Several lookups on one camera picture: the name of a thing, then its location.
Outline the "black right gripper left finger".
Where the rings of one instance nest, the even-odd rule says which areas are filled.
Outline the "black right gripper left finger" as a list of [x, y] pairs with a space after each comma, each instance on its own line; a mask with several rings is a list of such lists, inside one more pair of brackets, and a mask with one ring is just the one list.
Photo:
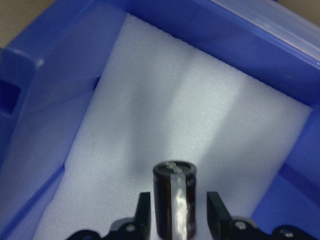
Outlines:
[[141, 240], [149, 240], [151, 235], [151, 193], [139, 194], [136, 212], [134, 215]]

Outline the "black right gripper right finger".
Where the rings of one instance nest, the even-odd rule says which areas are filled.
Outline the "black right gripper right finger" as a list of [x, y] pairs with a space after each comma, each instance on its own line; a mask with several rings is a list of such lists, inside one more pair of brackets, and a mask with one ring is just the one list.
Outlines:
[[216, 191], [206, 193], [207, 224], [213, 238], [229, 238], [232, 217]]

